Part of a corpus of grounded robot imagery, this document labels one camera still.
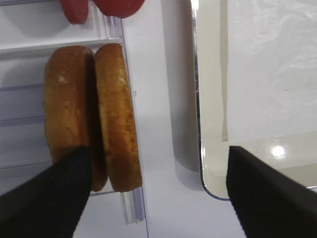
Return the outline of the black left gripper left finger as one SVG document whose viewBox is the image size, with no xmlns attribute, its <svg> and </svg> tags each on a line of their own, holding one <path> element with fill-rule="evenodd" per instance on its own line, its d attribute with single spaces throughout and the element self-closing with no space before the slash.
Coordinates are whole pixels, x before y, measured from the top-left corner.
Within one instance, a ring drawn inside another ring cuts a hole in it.
<svg viewBox="0 0 317 238">
<path fill-rule="evenodd" d="M 0 197 L 2 238 L 71 238 L 92 188 L 90 150 L 79 146 Z"/>
</svg>

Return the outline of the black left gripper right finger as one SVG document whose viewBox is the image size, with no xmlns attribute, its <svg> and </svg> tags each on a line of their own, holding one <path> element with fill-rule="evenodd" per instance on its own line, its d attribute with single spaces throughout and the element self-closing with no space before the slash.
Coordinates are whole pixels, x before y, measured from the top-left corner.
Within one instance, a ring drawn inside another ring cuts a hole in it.
<svg viewBox="0 0 317 238">
<path fill-rule="evenodd" d="M 248 238 L 315 238 L 317 194 L 240 146 L 231 146 L 226 187 Z"/>
</svg>

